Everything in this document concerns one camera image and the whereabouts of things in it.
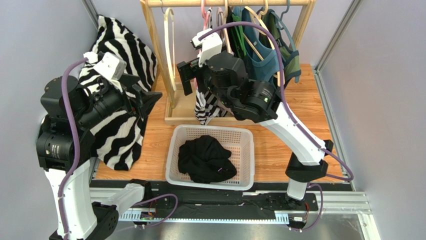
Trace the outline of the striped tank top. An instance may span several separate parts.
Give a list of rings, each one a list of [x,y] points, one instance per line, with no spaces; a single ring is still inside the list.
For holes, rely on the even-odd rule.
[[[197,80],[194,81],[195,86],[195,107],[194,114],[201,125],[207,125],[213,118],[223,118],[227,115],[227,111],[218,106],[217,98],[210,92],[203,92]]]

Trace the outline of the pink hanger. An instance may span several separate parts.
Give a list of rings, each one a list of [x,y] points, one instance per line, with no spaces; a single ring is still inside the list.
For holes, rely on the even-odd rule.
[[[203,30],[207,30],[212,27],[212,9],[209,7],[207,10],[205,10],[205,0],[200,1],[200,7],[201,7],[201,16],[203,18]]]

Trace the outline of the black tank top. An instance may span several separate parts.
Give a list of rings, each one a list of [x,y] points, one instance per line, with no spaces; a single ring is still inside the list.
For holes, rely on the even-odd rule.
[[[232,179],[238,173],[231,156],[232,152],[216,138],[202,135],[186,140],[179,147],[177,166],[180,173],[188,174],[195,183],[219,183]]]

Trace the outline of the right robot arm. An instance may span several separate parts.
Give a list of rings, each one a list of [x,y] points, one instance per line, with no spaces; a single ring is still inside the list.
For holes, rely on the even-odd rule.
[[[325,177],[325,156],[334,147],[309,131],[293,113],[274,84],[250,79],[245,63],[225,51],[202,62],[199,58],[177,64],[185,95],[192,93],[195,79],[202,90],[213,94],[238,121],[251,120],[273,132],[292,151],[285,174],[289,178],[284,204],[289,209],[304,205],[308,183]]]

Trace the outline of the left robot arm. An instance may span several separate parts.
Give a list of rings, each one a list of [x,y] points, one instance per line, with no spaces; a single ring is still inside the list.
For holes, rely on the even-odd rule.
[[[122,110],[133,117],[147,117],[161,92],[144,91],[139,78],[124,74],[118,84],[99,79],[95,94],[74,76],[51,80],[40,102],[43,119],[36,152],[39,165],[49,180],[58,214],[52,240],[105,240],[115,231],[119,217],[152,194],[148,181],[132,179],[121,190],[102,201],[90,196],[91,129]]]

